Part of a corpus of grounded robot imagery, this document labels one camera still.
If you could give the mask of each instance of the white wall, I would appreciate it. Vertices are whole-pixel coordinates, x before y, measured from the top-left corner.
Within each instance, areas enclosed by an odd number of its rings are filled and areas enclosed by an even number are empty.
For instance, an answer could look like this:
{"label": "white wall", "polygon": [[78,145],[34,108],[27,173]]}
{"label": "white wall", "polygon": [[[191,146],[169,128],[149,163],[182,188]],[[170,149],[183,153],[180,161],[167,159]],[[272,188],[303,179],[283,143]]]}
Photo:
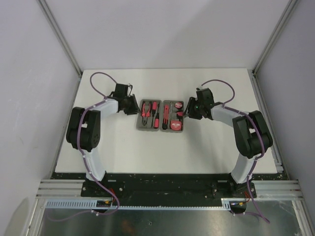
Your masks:
{"label": "white wall", "polygon": [[82,69],[251,69],[288,0],[47,2]]}
{"label": "white wall", "polygon": [[76,83],[36,1],[2,1],[0,235],[22,230],[39,181],[51,168]]}
{"label": "white wall", "polygon": [[258,73],[276,137],[315,221],[315,1],[301,1]]}

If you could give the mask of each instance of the white table surface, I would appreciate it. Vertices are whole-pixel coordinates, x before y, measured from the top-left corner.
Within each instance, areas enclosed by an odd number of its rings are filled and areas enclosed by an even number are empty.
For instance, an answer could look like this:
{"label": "white table surface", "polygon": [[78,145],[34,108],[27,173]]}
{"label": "white table surface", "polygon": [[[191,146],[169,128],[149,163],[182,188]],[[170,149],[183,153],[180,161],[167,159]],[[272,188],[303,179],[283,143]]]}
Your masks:
{"label": "white table surface", "polygon": [[[138,104],[141,99],[183,100],[196,96],[196,87],[210,79],[229,82],[235,99],[228,105],[239,110],[258,110],[246,69],[118,69],[85,70],[74,106],[88,107],[102,100],[90,86],[90,75],[102,71],[121,84],[132,84]],[[94,85],[109,94],[115,84],[104,75],[95,75]],[[232,95],[228,86],[219,82],[207,84],[215,101],[226,101]],[[220,174],[233,170],[238,150],[233,129],[209,119],[184,119],[182,133],[147,132],[136,129],[137,115],[122,111],[101,122],[98,145],[101,161],[110,173],[190,173]],[[57,173],[85,172],[82,156],[65,139],[59,154]],[[254,173],[276,173],[269,149],[259,160]]]}

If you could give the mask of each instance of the aluminum frame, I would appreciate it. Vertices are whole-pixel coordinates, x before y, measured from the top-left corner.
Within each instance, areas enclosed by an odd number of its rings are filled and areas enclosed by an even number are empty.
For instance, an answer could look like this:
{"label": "aluminum frame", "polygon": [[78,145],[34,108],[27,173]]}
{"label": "aluminum frame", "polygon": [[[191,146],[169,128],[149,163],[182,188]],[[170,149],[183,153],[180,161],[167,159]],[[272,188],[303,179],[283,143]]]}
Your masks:
{"label": "aluminum frame", "polygon": [[[37,236],[40,232],[41,221],[46,208],[68,208],[87,209],[87,203],[94,203],[95,200],[109,200],[110,198],[85,198],[81,197],[83,180],[54,180],[43,179],[40,183],[33,214],[24,232],[24,236]],[[257,200],[259,201],[292,201],[298,223],[303,235],[314,235],[314,228],[310,221],[305,201],[301,192],[301,187],[297,180],[255,180]],[[228,201],[237,199],[221,199],[222,207],[174,207],[176,210],[229,210]],[[173,207],[124,207],[130,210],[152,210],[164,209],[172,210]]]}
{"label": "aluminum frame", "polygon": [[78,76],[81,78],[82,77],[82,70],[80,69],[80,66],[79,66],[76,58],[74,57],[72,50],[70,49],[70,46],[69,46],[67,40],[65,39],[60,27],[58,26],[58,23],[55,20],[55,17],[53,15],[52,11],[50,10],[46,0],[37,0],[37,2],[39,4],[41,10],[43,11],[48,23],[50,24],[51,29],[53,30],[58,41],[60,42],[61,47],[63,48],[65,54],[69,58],[73,68],[77,72]]}
{"label": "aluminum frame", "polygon": [[265,99],[263,98],[259,83],[258,83],[258,79],[257,76],[254,75],[254,73],[251,70],[248,70],[248,74],[252,83],[252,89],[254,91],[256,100],[257,100],[257,104],[258,104],[258,108],[259,110],[262,112],[266,123],[268,125],[268,128],[270,130],[270,134],[274,140],[274,144],[271,147],[271,150],[273,152],[273,158],[275,160],[275,164],[276,164],[276,169],[278,171],[278,173],[282,173],[284,171],[285,165],[283,164],[282,158],[281,158],[281,152],[279,149],[279,145],[278,145],[278,141],[276,139],[275,136],[275,132],[274,132],[274,128],[273,125],[271,123],[271,119],[270,119],[270,115],[265,103]]}
{"label": "aluminum frame", "polygon": [[274,45],[276,44],[279,36],[281,35],[283,29],[285,28],[287,22],[289,21],[290,17],[292,16],[293,12],[295,11],[298,3],[300,0],[290,0],[288,4],[286,5],[286,8],[284,12],[282,13],[274,31],[272,32],[264,50],[262,51],[261,55],[259,56],[259,59],[253,68],[254,75],[257,74],[258,70],[261,68],[261,65],[268,57],[269,53],[273,49]]}

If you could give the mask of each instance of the tool kit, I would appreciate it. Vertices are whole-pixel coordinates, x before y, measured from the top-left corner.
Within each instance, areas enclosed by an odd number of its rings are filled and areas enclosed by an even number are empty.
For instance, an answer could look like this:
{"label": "tool kit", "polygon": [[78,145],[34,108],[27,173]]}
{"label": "tool kit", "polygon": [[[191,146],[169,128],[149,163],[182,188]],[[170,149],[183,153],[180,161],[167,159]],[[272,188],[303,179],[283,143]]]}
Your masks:
{"label": "tool kit", "polygon": [[137,129],[143,131],[182,132],[184,102],[143,99]]}

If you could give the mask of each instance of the metal floor panel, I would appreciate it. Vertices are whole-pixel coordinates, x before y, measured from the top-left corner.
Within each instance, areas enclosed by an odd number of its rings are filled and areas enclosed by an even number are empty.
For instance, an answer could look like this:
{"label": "metal floor panel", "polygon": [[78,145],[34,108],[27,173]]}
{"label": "metal floor panel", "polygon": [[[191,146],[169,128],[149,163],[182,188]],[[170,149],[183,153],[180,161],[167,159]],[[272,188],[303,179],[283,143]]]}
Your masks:
{"label": "metal floor panel", "polygon": [[[64,222],[43,218],[42,236],[302,236],[291,201],[258,202],[271,221],[210,210],[119,210],[110,216],[85,213]],[[247,211],[254,211],[248,205]],[[46,209],[55,219],[81,210]]]}

